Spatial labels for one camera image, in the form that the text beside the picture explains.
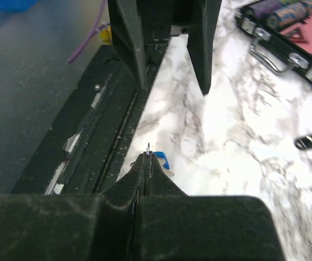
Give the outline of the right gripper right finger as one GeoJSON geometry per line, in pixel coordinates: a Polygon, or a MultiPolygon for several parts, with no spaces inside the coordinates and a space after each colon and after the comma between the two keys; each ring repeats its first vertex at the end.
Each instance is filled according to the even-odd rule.
{"type": "Polygon", "coordinates": [[[284,260],[271,212],[253,196],[187,196],[155,155],[138,203],[140,260],[284,260]]]}

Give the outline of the blue tag key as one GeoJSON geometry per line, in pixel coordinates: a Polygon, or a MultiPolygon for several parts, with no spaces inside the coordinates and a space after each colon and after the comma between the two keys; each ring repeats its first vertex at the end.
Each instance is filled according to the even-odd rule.
{"type": "Polygon", "coordinates": [[[132,171],[139,171],[140,175],[145,178],[151,178],[155,171],[164,174],[169,178],[175,176],[170,171],[169,161],[167,156],[162,151],[150,151],[150,144],[148,143],[146,151],[137,156],[136,160],[130,164],[130,170],[126,173],[128,175],[132,171]]]}

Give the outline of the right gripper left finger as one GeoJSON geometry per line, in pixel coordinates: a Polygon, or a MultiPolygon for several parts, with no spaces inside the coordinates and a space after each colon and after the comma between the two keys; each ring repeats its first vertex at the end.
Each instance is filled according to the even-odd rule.
{"type": "Polygon", "coordinates": [[[101,194],[0,195],[0,260],[132,260],[145,164],[101,194]]]}

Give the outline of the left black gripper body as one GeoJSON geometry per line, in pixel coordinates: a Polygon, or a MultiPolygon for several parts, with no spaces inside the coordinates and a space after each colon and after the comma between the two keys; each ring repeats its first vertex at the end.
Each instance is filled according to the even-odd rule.
{"type": "Polygon", "coordinates": [[[142,1],[142,32],[147,52],[170,37],[188,34],[187,48],[197,52],[203,47],[203,1],[142,1]]]}

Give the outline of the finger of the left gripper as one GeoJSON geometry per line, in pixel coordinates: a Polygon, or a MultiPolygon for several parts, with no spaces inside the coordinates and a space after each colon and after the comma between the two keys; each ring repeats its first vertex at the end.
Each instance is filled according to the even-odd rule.
{"type": "Polygon", "coordinates": [[[108,11],[115,52],[135,77],[138,87],[143,89],[147,72],[142,20],[137,2],[108,0],[108,11]]]}
{"type": "Polygon", "coordinates": [[[221,0],[193,2],[187,49],[203,95],[211,87],[213,38],[221,4],[221,0]]]}

